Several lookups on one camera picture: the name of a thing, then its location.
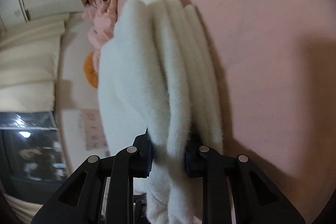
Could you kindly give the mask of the white fluffy cardigan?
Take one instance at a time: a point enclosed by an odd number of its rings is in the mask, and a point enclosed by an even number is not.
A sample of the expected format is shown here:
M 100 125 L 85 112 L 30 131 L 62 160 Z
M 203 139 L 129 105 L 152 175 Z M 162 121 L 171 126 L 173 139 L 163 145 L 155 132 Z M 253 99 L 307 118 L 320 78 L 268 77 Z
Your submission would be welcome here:
M 149 221 L 193 223 L 194 183 L 183 170 L 190 131 L 223 151 L 217 80 L 195 8 L 180 0 L 128 0 L 101 49 L 97 94 L 112 154 L 143 133 L 153 143 Z

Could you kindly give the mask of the dark window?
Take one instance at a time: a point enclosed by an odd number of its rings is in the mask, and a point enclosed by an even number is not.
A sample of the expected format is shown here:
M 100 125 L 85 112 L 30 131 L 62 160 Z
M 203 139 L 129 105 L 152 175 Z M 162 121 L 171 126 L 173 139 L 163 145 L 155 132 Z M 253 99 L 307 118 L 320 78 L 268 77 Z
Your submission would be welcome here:
M 1 184 L 6 194 L 44 204 L 67 177 L 53 112 L 1 113 Z

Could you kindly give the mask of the patterned paper storage box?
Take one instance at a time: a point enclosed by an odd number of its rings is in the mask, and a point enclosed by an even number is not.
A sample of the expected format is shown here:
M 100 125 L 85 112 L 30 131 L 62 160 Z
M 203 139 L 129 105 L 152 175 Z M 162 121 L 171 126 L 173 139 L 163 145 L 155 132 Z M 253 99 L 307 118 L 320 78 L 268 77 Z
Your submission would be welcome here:
M 80 109 L 79 119 L 86 150 L 107 148 L 99 110 Z

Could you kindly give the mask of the orange plush pumpkin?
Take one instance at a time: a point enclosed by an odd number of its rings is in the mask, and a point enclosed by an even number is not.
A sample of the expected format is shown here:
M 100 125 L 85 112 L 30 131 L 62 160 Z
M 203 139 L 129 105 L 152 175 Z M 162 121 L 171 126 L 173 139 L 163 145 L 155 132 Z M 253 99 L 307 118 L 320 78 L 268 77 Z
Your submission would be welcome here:
M 89 53 L 86 60 L 84 61 L 83 71 L 84 71 L 84 75 L 88 83 L 92 87 L 97 89 L 98 88 L 98 75 L 93 65 L 93 51 Z

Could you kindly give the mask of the cream curtain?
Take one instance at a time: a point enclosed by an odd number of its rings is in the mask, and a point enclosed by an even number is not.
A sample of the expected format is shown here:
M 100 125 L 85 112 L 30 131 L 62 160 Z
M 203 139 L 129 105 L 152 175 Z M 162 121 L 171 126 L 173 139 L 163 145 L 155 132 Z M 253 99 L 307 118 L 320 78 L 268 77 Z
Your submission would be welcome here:
M 70 16 L 22 23 L 1 36 L 1 112 L 50 112 L 62 36 Z

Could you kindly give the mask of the pink bed sheet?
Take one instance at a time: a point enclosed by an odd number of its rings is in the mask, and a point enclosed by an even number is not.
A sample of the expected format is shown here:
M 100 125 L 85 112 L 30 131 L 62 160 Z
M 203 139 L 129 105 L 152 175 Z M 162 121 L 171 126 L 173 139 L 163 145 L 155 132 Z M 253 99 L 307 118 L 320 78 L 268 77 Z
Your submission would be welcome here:
M 247 154 L 312 223 L 335 190 L 335 0 L 186 1 L 210 41 L 226 154 Z

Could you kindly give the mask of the pink crumpled duvet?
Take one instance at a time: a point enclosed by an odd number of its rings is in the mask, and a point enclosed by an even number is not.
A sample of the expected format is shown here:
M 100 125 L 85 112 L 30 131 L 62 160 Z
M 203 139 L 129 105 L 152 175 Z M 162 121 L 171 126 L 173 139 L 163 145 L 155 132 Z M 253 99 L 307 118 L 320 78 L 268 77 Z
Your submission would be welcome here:
M 88 39 L 94 47 L 93 65 L 95 71 L 98 71 L 99 68 L 102 47 L 113 38 L 114 26 L 118 17 L 117 3 L 118 0 L 108 0 L 107 2 L 90 0 L 82 13 L 82 18 L 91 24 Z

